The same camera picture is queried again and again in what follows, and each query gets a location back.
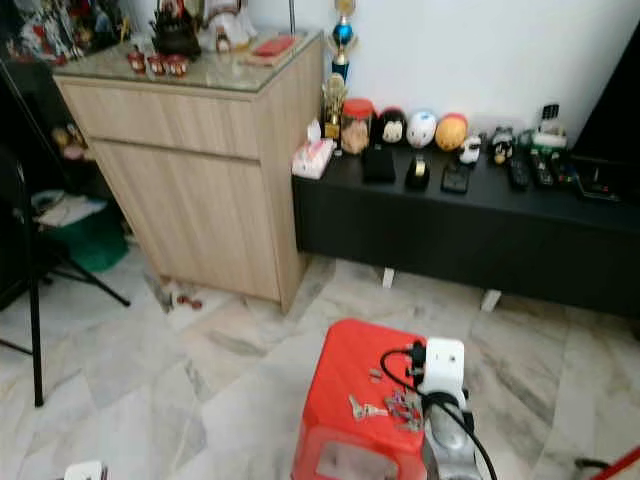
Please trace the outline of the dark metal key bunch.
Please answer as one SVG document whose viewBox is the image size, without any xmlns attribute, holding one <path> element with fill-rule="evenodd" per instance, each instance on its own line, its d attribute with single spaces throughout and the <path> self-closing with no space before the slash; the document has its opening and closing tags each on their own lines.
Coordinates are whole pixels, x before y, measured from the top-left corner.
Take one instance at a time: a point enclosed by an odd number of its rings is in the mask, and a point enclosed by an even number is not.
<svg viewBox="0 0 640 480">
<path fill-rule="evenodd" d="M 420 433 L 425 428 L 419 396 L 403 387 L 396 387 L 384 399 L 384 408 L 399 430 Z"/>
</svg>

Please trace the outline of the red plastic stool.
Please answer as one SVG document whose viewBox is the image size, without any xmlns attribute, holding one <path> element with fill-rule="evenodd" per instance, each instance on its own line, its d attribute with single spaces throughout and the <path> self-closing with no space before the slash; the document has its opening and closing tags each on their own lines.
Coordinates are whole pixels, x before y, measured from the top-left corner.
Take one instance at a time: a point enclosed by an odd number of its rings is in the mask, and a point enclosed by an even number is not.
<svg viewBox="0 0 640 480">
<path fill-rule="evenodd" d="M 415 340 L 352 317 L 329 326 L 303 403 L 291 480 L 426 480 L 424 430 L 399 430 L 390 416 L 357 422 L 347 398 L 384 408 L 410 365 L 399 352 Z M 380 369 L 381 379 L 371 379 L 370 369 Z"/>
</svg>

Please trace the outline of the single silver key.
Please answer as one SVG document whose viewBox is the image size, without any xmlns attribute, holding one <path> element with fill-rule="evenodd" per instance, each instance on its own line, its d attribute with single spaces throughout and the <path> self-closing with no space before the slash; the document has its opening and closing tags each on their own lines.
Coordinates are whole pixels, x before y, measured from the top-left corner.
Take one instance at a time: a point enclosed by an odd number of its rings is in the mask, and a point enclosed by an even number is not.
<svg viewBox="0 0 640 480">
<path fill-rule="evenodd" d="M 357 422 L 369 419 L 369 417 L 390 415 L 388 410 L 375 406 L 375 404 L 362 403 L 361 401 L 358 401 L 355 394 L 348 394 L 347 398 L 349 404 L 351 404 L 353 420 Z"/>
</svg>

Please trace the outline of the black low console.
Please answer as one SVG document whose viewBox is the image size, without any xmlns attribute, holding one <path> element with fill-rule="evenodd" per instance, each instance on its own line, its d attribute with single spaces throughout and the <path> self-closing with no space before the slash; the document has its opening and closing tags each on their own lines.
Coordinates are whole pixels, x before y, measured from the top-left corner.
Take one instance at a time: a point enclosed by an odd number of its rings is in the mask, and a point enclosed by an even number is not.
<svg viewBox="0 0 640 480">
<path fill-rule="evenodd" d="M 489 163 L 451 195 L 440 191 L 447 154 L 393 150 L 392 184 L 362 183 L 347 156 L 319 180 L 292 180 L 300 250 L 640 321 L 640 205 L 517 191 Z M 404 188 L 415 154 L 430 163 L 425 191 Z"/>
</svg>

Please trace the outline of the black wallet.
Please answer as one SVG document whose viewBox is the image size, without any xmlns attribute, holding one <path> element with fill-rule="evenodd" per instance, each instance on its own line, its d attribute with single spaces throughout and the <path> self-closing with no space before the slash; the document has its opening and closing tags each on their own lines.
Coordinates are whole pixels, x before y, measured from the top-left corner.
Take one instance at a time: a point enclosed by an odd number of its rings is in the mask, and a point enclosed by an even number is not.
<svg viewBox="0 0 640 480">
<path fill-rule="evenodd" d="M 392 184 L 396 182 L 396 156 L 393 148 L 374 145 L 361 155 L 362 183 Z"/>
</svg>

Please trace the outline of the black remote control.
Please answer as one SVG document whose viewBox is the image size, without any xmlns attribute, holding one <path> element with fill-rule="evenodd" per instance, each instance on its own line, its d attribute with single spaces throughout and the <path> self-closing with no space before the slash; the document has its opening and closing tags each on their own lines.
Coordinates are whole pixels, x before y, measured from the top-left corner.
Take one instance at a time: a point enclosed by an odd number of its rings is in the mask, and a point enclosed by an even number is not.
<svg viewBox="0 0 640 480">
<path fill-rule="evenodd" d="M 547 152 L 534 150 L 530 152 L 530 163 L 534 168 L 535 183 L 540 188 L 556 187 L 558 180 L 556 172 L 554 172 L 554 164 L 558 159 L 557 152 Z"/>
<path fill-rule="evenodd" d="M 532 186 L 532 169 L 522 157 L 512 157 L 508 161 L 507 175 L 509 186 L 517 191 L 526 191 Z"/>
</svg>

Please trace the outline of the small white figure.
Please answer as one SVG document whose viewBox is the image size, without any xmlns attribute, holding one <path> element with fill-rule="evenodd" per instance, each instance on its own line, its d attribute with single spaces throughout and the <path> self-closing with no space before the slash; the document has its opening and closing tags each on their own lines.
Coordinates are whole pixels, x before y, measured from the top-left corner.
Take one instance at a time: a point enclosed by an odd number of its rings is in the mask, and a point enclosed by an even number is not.
<svg viewBox="0 0 640 480">
<path fill-rule="evenodd" d="M 458 164 L 463 166 L 474 166 L 480 159 L 483 152 L 484 140 L 480 134 L 471 134 L 460 146 L 460 154 L 458 154 Z"/>
</svg>

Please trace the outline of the red stick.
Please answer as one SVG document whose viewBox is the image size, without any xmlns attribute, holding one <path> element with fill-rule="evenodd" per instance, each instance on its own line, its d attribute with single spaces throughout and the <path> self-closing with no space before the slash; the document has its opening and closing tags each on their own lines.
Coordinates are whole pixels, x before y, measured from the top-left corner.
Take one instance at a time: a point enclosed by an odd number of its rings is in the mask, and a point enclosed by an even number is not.
<svg viewBox="0 0 640 480">
<path fill-rule="evenodd" d="M 576 474 L 579 475 L 576 480 L 611 480 L 626 468 L 635 465 L 637 461 L 640 461 L 640 445 L 635 445 L 626 454 L 618 457 L 616 461 L 607 462 L 579 457 L 573 461 L 573 466 L 575 466 Z"/>
</svg>

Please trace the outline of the black tripod stand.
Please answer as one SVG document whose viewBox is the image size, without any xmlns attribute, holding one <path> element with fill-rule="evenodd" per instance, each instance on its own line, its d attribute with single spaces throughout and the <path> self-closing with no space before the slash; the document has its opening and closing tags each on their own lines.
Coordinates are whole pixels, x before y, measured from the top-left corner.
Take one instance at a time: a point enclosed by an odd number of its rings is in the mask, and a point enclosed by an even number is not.
<svg viewBox="0 0 640 480">
<path fill-rule="evenodd" d="M 32 361 L 33 407 L 45 406 L 44 339 L 41 288 L 47 276 L 73 280 L 99 288 L 119 305 L 132 302 L 70 256 L 68 247 L 38 233 L 32 195 L 44 189 L 64 189 L 72 195 L 109 200 L 105 179 L 90 160 L 67 160 L 52 138 L 52 129 L 73 125 L 70 110 L 52 78 L 54 67 L 42 61 L 0 60 L 1 91 L 14 101 L 19 129 L 12 146 L 15 159 L 8 166 L 15 180 L 15 214 L 20 228 L 20 252 L 28 305 L 29 346 L 1 340 L 5 347 L 28 355 Z"/>
</svg>

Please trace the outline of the pink tissue box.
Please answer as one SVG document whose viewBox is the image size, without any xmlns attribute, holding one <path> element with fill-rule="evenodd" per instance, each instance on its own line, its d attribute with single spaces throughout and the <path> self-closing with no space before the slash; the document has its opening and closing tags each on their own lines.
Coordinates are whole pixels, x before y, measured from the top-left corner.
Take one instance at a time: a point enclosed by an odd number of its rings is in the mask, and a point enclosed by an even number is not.
<svg viewBox="0 0 640 480">
<path fill-rule="evenodd" d="M 319 180 L 323 178 L 326 165 L 333 159 L 338 143 L 325 137 L 319 122 L 307 125 L 306 141 L 292 157 L 291 174 L 293 177 Z"/>
</svg>

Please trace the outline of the yellow round plush toy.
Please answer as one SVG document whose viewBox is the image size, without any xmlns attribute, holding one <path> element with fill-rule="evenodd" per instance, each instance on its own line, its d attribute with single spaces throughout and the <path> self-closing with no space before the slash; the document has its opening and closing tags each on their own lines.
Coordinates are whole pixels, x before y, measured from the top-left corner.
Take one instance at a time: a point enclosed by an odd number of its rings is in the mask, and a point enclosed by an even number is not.
<svg viewBox="0 0 640 480">
<path fill-rule="evenodd" d="M 468 120 L 465 115 L 447 113 L 436 123 L 434 143 L 443 152 L 458 150 L 468 138 Z"/>
</svg>

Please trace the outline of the black and white panda figure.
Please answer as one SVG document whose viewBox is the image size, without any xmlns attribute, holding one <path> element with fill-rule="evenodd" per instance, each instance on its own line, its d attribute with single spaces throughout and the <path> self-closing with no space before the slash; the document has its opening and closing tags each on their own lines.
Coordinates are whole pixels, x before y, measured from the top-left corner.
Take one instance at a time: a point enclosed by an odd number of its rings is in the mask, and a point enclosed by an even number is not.
<svg viewBox="0 0 640 480">
<path fill-rule="evenodd" d="M 498 125 L 490 137 L 490 150 L 495 165 L 506 165 L 515 155 L 516 134 L 512 125 Z"/>
</svg>

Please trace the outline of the white round plush toy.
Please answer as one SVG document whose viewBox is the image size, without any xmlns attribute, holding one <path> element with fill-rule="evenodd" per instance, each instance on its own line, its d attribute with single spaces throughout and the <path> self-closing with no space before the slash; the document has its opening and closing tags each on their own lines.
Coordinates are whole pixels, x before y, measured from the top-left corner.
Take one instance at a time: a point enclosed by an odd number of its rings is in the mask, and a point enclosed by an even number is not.
<svg viewBox="0 0 640 480">
<path fill-rule="evenodd" d="M 438 116 L 433 111 L 413 111 L 407 116 L 404 141 L 413 148 L 425 148 L 434 141 Z"/>
</svg>

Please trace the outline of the small red floor objects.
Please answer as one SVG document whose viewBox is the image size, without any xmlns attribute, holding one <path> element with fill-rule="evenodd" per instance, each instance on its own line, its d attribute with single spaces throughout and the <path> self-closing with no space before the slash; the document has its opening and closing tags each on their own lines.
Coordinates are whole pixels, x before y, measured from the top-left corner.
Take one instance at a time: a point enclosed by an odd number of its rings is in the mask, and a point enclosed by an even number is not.
<svg viewBox="0 0 640 480">
<path fill-rule="evenodd" d="M 189 285 L 170 283 L 166 287 L 166 298 L 170 307 L 184 307 L 193 311 L 200 311 L 204 307 L 204 301 L 198 297 L 197 289 Z"/>
</svg>

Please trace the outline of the black round plush toy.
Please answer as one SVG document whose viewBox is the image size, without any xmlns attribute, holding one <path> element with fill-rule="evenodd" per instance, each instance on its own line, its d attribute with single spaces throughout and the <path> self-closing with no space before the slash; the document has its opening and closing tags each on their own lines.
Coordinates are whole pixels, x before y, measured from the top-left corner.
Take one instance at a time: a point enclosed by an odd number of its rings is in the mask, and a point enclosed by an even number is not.
<svg viewBox="0 0 640 480">
<path fill-rule="evenodd" d="M 372 120 L 371 138 L 378 145 L 399 145 L 404 141 L 406 125 L 406 113 L 397 106 L 389 106 Z"/>
</svg>

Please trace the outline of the green and white toy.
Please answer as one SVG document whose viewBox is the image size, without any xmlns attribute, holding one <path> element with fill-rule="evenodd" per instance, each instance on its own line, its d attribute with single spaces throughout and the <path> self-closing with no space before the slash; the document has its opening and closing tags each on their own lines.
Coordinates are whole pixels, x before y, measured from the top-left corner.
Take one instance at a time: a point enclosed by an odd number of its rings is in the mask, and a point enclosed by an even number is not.
<svg viewBox="0 0 640 480">
<path fill-rule="evenodd" d="M 567 131 L 559 122 L 561 105 L 549 102 L 540 110 L 539 122 L 530 131 L 526 131 L 525 143 L 531 150 L 544 152 L 563 151 L 567 148 Z"/>
</svg>

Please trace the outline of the small gold trophy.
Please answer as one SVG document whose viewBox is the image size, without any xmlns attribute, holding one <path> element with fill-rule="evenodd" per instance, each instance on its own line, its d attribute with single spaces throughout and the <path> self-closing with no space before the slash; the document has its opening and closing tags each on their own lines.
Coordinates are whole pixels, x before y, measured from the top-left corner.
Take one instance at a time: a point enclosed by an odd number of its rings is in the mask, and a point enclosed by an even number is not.
<svg viewBox="0 0 640 480">
<path fill-rule="evenodd" d="M 340 138 L 346 96 L 346 78 L 339 73 L 330 73 L 323 86 L 323 137 L 328 140 Z"/>
</svg>

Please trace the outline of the light wooden cabinet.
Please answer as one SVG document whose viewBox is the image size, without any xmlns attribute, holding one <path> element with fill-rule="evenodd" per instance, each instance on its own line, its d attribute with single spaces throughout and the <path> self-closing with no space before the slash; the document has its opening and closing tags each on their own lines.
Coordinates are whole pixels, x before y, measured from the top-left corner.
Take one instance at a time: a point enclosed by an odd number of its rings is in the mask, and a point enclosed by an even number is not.
<svg viewBox="0 0 640 480">
<path fill-rule="evenodd" d="M 205 52 L 183 76 L 138 73 L 131 45 L 52 70 L 73 122 L 163 282 L 202 285 L 288 311 L 296 243 L 294 152 L 321 110 L 315 32 L 266 61 Z"/>
</svg>

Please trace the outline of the green bin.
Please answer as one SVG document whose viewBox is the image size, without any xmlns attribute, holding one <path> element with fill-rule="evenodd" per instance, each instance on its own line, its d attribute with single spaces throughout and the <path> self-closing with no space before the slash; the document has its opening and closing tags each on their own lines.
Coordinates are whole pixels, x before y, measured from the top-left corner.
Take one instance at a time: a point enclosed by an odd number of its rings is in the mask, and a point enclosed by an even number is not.
<svg viewBox="0 0 640 480">
<path fill-rule="evenodd" d="M 92 273 L 114 268 L 129 250 L 122 214 L 115 204 L 65 195 L 37 216 L 47 237 L 63 244 L 70 257 Z"/>
</svg>

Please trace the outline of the black television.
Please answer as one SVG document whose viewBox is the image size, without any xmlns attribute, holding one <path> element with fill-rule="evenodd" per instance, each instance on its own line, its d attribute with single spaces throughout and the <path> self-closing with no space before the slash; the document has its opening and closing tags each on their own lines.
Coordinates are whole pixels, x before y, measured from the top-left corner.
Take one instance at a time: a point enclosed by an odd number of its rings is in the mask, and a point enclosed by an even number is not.
<svg viewBox="0 0 640 480">
<path fill-rule="evenodd" d="M 640 22 L 572 151 L 640 168 Z"/>
</svg>

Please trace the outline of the blue and gold trophy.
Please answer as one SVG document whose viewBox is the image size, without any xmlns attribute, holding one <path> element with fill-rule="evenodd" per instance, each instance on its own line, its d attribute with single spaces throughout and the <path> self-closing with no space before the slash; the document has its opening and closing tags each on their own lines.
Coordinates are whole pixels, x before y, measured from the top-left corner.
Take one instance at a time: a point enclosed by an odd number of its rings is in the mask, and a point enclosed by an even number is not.
<svg viewBox="0 0 640 480">
<path fill-rule="evenodd" d="M 349 50 L 358 42 L 355 29 L 351 24 L 351 17 L 355 13 L 356 0 L 334 0 L 335 12 L 338 14 L 337 23 L 329 33 L 328 45 L 332 50 L 332 73 L 338 74 L 343 81 L 349 79 Z"/>
</svg>

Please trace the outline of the flat red box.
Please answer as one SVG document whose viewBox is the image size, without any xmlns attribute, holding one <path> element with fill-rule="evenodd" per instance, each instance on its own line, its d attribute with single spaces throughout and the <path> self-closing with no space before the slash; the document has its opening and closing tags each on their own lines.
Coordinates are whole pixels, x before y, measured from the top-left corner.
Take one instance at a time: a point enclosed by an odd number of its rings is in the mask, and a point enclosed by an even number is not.
<svg viewBox="0 0 640 480">
<path fill-rule="evenodd" d="M 250 59 L 255 61 L 275 61 L 293 49 L 296 35 L 275 35 L 262 41 L 250 52 Z"/>
</svg>

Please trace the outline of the white figurine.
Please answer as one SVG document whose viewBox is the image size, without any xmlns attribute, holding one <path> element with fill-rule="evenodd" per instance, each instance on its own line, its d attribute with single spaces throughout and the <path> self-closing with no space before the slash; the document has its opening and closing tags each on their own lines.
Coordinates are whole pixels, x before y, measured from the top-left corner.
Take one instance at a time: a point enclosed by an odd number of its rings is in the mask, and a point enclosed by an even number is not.
<svg viewBox="0 0 640 480">
<path fill-rule="evenodd" d="M 206 50 L 232 52 L 248 49 L 257 29 L 247 12 L 248 0 L 204 0 L 198 26 L 206 32 Z"/>
</svg>

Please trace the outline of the dark statue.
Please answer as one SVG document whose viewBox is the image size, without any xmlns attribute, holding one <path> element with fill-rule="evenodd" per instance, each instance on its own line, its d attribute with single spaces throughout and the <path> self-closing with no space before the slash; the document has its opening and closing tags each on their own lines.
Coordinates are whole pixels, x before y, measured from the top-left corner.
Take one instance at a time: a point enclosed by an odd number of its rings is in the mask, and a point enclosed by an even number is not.
<svg viewBox="0 0 640 480">
<path fill-rule="evenodd" d="M 197 18 L 187 9 L 186 0 L 157 0 L 151 26 L 152 46 L 157 54 L 182 55 L 188 59 L 201 55 Z"/>
</svg>

